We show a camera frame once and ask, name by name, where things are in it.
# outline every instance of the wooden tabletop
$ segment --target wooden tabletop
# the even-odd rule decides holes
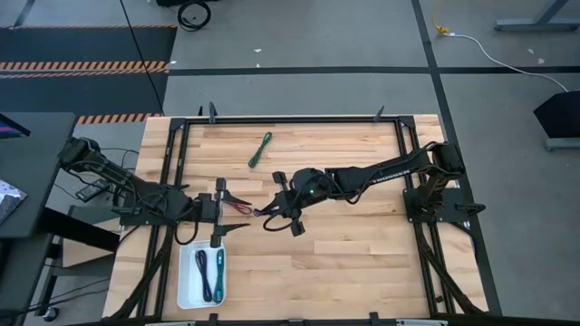
[[[160,180],[169,120],[148,119],[136,170],[139,177]],[[415,121],[421,145],[443,141],[436,115],[417,115]],[[268,131],[274,136],[257,167],[250,169],[247,162]],[[178,148],[177,140],[174,153]],[[279,191],[272,172],[284,171],[290,178],[300,168],[364,167],[399,155],[394,127],[388,123],[194,125],[183,184],[190,185],[186,191],[195,197],[198,192],[214,192],[216,177],[225,177],[232,195],[262,208]],[[177,165],[175,159],[172,163],[169,180]],[[264,218],[241,216],[226,206],[223,224],[251,224],[223,239],[227,299],[212,309],[178,307],[179,245],[174,244],[163,320],[206,321],[212,312],[220,320],[238,321],[367,319],[369,312],[378,312],[381,318],[428,317],[417,245],[401,195],[404,187],[402,178],[394,179],[371,187],[356,206],[328,200],[308,207],[302,216],[306,233],[299,237],[292,237],[289,230],[266,232]],[[188,239],[192,231],[193,225],[181,225],[179,237]],[[197,240],[209,239],[210,233],[211,225],[201,225]],[[150,228],[142,226],[117,252],[103,316],[114,313],[141,278],[149,235]],[[440,224],[440,238],[449,273],[486,310],[469,237]],[[439,278],[432,269],[431,273],[439,295]],[[157,279],[152,284],[148,313],[153,312]],[[443,303],[440,311],[444,312]]]

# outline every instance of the concrete floor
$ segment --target concrete floor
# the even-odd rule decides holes
[[[175,14],[146,0],[124,0],[133,24],[174,24]],[[580,33],[498,34],[495,19],[533,16],[545,0],[443,1],[437,23],[478,38],[497,59],[518,66],[580,66]],[[13,24],[25,0],[6,0],[0,25]],[[422,0],[439,67],[493,66],[474,43],[439,39],[430,27],[437,1]],[[182,30],[173,69],[410,66],[427,67],[413,8],[407,0],[222,0],[202,31]],[[580,18],[580,1],[559,16]],[[36,25],[126,24],[117,0],[36,0],[24,22]],[[553,74],[570,90],[580,75]],[[441,76],[480,214],[502,310],[507,316],[580,320],[580,232],[577,180],[580,151],[543,149],[532,111],[560,90],[524,75]],[[220,115],[440,113],[428,74],[284,74],[169,77],[168,115],[196,114],[214,101]],[[142,123],[79,126],[75,135],[102,147],[137,149]],[[107,153],[113,159],[119,153]],[[74,179],[59,185],[75,191]],[[49,205],[77,204],[55,188]],[[55,293],[92,279],[62,278]],[[82,298],[58,324],[94,321],[104,295]],[[42,319],[28,318],[28,325]]]

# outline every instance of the plastic tray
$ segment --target plastic tray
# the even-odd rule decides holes
[[[224,300],[221,303],[205,302],[203,300],[201,274],[196,263],[196,251],[205,250],[208,255],[208,282],[211,292],[216,288],[218,280],[217,254],[224,249]],[[181,246],[179,249],[179,279],[178,279],[178,306],[181,309],[210,308],[221,305],[226,300],[227,286],[227,255],[222,244],[219,248],[209,246],[209,241],[194,241]]]

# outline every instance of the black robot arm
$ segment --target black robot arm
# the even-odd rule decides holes
[[[286,184],[284,172],[275,172],[274,181],[281,185],[282,191],[275,194],[272,203],[254,213],[256,216],[270,216],[264,223],[266,231],[280,231],[290,227],[293,235],[298,236],[305,232],[299,218],[302,209],[306,207],[326,199],[345,200],[354,205],[370,186],[411,173],[425,173],[430,176],[429,181],[417,188],[413,206],[423,214],[437,218],[443,207],[442,190],[449,181],[459,178],[464,172],[457,146],[435,142],[407,155],[366,168],[327,168],[324,172],[304,168],[294,173],[290,188]],[[268,227],[268,222],[276,216],[290,218],[291,221],[283,227]]]
[[[64,171],[92,172],[128,194],[129,205],[115,208],[122,225],[177,225],[183,221],[211,223],[214,225],[212,247],[220,246],[221,237],[227,232],[249,225],[220,224],[221,198],[227,192],[224,178],[217,179],[214,196],[202,193],[191,198],[183,192],[187,186],[171,187],[145,181],[109,161],[96,141],[84,138],[70,138],[59,159]]]

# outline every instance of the hazard tape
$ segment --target hazard tape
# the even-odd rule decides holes
[[[161,28],[161,27],[168,27],[168,28],[178,28],[174,24],[156,24],[156,25],[131,25],[132,28]],[[25,25],[25,26],[8,26],[9,29],[32,29],[32,28],[83,28],[83,29],[91,29],[91,28],[129,28],[128,25],[104,25],[104,26],[87,26],[87,25],[56,25],[56,26],[35,26],[35,25]]]
[[[105,76],[105,75],[132,74],[132,73],[146,73],[146,72],[169,73],[169,69],[151,69],[148,71],[145,71],[144,69],[138,69],[138,70],[124,70],[124,71],[107,71],[107,72],[47,72],[47,73],[20,73],[20,74],[7,74],[7,75],[0,74],[0,79]]]
[[[0,71],[86,71],[86,70],[149,70],[166,69],[164,61],[120,61],[120,62],[0,62]]]
[[[130,114],[102,114],[91,116],[80,116],[77,124],[98,124],[98,123],[122,123],[122,122],[143,122],[148,117],[160,117],[160,113],[130,113]]]

